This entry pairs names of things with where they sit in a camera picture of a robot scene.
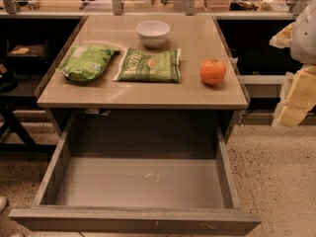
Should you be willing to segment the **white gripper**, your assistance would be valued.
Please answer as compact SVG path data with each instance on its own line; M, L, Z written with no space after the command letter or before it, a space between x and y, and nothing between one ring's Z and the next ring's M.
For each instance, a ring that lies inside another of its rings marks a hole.
M293 26L294 23L290 23L274 35L270 40L270 45L276 48L290 47ZM285 106L282 103L276 105L274 124L286 127L300 125L307 116L306 112L311 111L316 106L315 65L304 64L302 68L294 74L285 101L289 106Z

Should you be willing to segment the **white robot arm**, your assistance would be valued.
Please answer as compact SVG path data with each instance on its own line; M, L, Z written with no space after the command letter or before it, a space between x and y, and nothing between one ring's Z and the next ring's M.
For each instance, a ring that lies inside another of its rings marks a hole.
M316 1L311 0L294 23L274 35L270 45L289 47L291 58L302 64L297 72L285 73L274 112L273 127L290 130L316 106Z

